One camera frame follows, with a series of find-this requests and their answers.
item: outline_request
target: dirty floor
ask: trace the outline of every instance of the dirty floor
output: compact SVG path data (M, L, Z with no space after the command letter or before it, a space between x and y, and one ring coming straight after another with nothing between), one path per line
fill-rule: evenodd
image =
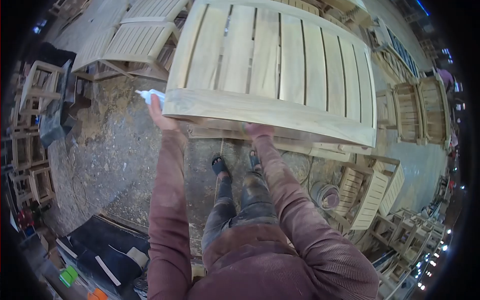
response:
M46 41L61 49L78 51L95 31L89 24L97 17L95 12L101 3L102 0L93 0L85 13L62 32L62 21L57 21ZM399 13L392 12L390 1L365 0L365 4L372 11L375 9L375 14L384 18L387 26L401 27L398 37L415 56L419 66L428 66L415 36L405 21L398 18ZM385 89L381 71L375 65L373 68L376 89ZM46 214L46 222L57 234L71 232L97 213L147 232L161 132L134 90L154 88L165 91L165 86L164 82L124 76L90 86L92 106L80 110L79 121L65 140L55 141L48 148L57 197ZM184 171L192 255L201 255L204 224L216 198L218 182L210 167L212 155L221 153L228 162L235 178L233 195L238 200L241 178L250 167L249 149L248 142L239 140L189 140ZM431 200L446 162L445 153L439 146L397 143L396 131L379 130L373 152L402 161L406 180L394 209L410 207L419 210ZM339 162L282 153L306 191L317 181L339 183ZM363 233L348 233L348 237L358 242L368 236Z

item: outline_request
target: white glue bottle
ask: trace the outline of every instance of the white glue bottle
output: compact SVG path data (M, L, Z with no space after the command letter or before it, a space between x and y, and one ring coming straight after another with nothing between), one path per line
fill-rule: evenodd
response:
M148 104L148 105L151 105L152 102L150 101L150 96L152 94L155 94L158 96L158 98L160 99L160 108L163 109L163 104L165 102L165 94L162 93L162 92L159 92L157 90L154 90L154 89L151 89L150 91L139 91L139 90L136 90L135 91L137 94L139 94L143 99L145 99L145 103Z

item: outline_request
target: sleeve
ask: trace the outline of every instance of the sleeve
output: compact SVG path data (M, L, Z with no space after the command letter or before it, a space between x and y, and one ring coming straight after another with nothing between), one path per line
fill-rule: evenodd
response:
M318 213L275 149L272 138L260 136L253 144L280 227L312 268L318 288L338 299L375 299L379 280L373 265Z
M192 283L190 237L183 189L183 154L186 137L162 132L150 200L148 235L148 299L183 299Z

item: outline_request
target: dirty jeans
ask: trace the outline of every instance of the dirty jeans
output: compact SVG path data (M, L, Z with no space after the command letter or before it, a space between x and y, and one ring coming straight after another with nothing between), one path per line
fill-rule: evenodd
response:
M224 177L220 183L218 198L205 224L202 251L229 228L261 223L278 224L275 208L262 175L248 172L245 176L238 215L233 202L230 178Z

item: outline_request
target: black sandal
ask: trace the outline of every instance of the black sandal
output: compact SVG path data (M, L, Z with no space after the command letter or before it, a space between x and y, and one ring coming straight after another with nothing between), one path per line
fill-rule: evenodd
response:
M251 149L248 152L248 157L250 158L250 165L252 166L252 171L255 171L255 166L260 164L260 160L258 159L257 152Z
M232 174L228 170L228 167L225 163L225 159L220 154L216 154L216 155L213 156L213 158L212 158L212 170L217 177L220 174L220 172L227 172L228 176L230 177L230 182L232 182Z

